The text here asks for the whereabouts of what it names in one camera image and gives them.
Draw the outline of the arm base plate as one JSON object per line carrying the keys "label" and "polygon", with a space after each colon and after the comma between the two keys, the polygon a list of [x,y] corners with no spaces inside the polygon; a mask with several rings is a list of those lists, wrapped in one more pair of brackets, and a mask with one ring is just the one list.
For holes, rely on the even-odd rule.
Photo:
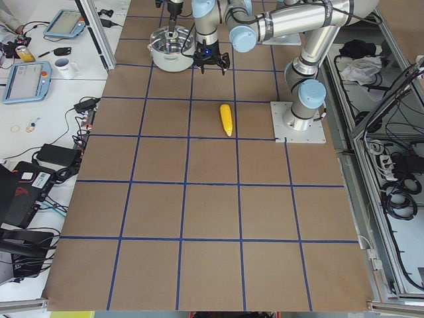
{"label": "arm base plate", "polygon": [[310,119],[299,119],[292,113],[292,102],[270,103],[274,140],[279,143],[325,144],[325,132],[316,109]]}
{"label": "arm base plate", "polygon": [[273,37],[268,40],[262,41],[264,45],[278,45],[278,46],[301,46],[301,38],[299,33]]}

